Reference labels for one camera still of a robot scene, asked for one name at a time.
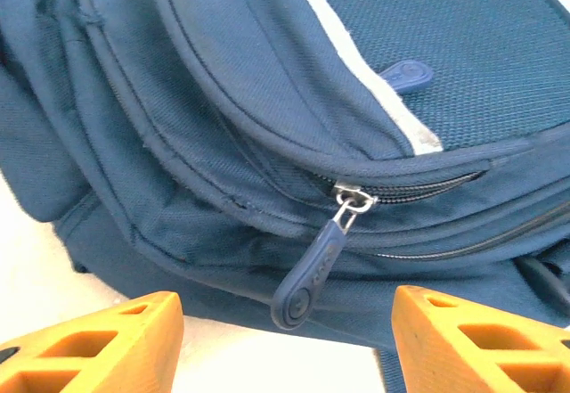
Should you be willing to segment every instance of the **navy blue backpack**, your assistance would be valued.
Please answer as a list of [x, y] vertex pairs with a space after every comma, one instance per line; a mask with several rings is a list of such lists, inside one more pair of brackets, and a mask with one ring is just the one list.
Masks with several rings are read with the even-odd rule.
[[402, 391], [398, 285], [570, 324], [569, 11], [0, 0], [0, 167], [76, 269]]

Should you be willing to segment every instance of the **blue zipper tab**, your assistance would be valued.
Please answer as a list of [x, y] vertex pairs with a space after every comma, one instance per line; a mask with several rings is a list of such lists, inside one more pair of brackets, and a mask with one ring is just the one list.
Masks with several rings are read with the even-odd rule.
[[398, 94], [408, 94], [428, 87], [434, 79], [434, 71], [421, 61], [399, 61], [380, 72], [380, 76]]
[[337, 184], [335, 189], [340, 209], [273, 294], [271, 317], [283, 330], [297, 328], [311, 314], [333, 264], [346, 245], [346, 233], [356, 217], [376, 202], [360, 188]]

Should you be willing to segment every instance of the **metal zipper slider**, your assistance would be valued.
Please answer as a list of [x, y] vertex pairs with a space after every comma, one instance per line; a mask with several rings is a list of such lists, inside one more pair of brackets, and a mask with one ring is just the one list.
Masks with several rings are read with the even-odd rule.
[[340, 205], [337, 214], [321, 229], [273, 294], [271, 316], [284, 330], [297, 328], [309, 316], [333, 264], [346, 245], [346, 234], [356, 218], [376, 203], [360, 187], [337, 183], [335, 192]]

